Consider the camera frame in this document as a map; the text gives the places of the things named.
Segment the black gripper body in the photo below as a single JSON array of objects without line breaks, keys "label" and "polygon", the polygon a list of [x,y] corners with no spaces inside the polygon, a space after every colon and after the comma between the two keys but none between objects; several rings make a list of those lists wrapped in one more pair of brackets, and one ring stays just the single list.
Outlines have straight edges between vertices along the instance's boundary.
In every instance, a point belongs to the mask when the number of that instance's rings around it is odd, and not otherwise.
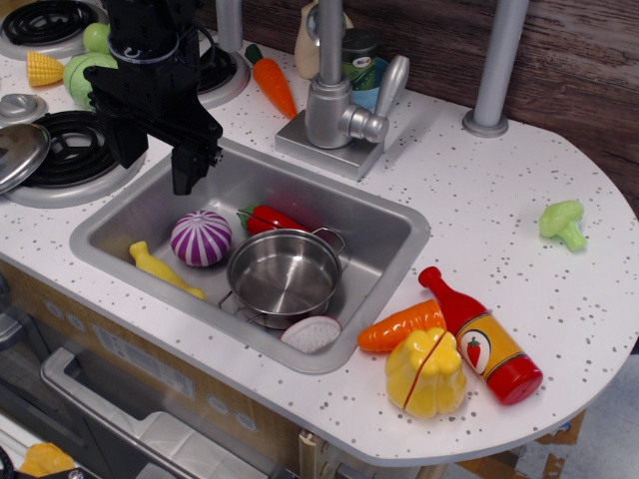
[{"label": "black gripper body", "polygon": [[133,47],[115,53],[118,68],[89,67],[91,104],[98,121],[105,117],[136,121],[150,136],[173,149],[183,142],[212,145],[222,126],[198,98],[201,79],[197,45],[177,45],[165,56],[131,58]]}]

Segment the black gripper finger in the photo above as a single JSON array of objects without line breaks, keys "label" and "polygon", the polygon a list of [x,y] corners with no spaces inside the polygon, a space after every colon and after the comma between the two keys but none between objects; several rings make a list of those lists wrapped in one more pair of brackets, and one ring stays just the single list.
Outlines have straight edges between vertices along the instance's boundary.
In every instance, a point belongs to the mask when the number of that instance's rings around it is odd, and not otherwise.
[{"label": "black gripper finger", "polygon": [[222,149],[212,145],[183,142],[171,154],[173,191],[176,196],[188,196],[193,186],[204,178],[209,168],[222,158]]},{"label": "black gripper finger", "polygon": [[111,154],[125,169],[131,168],[149,148],[146,132],[132,119],[105,117],[101,129]]}]

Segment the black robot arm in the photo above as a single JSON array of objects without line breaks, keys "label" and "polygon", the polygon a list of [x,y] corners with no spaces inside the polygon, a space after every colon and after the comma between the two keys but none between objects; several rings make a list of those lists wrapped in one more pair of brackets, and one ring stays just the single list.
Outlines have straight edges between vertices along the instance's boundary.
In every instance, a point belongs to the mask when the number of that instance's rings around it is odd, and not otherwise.
[{"label": "black robot arm", "polygon": [[192,191],[218,161],[222,126],[201,104],[199,1],[108,1],[116,68],[89,67],[91,103],[114,158],[130,168],[149,137],[172,146],[173,190]]}]

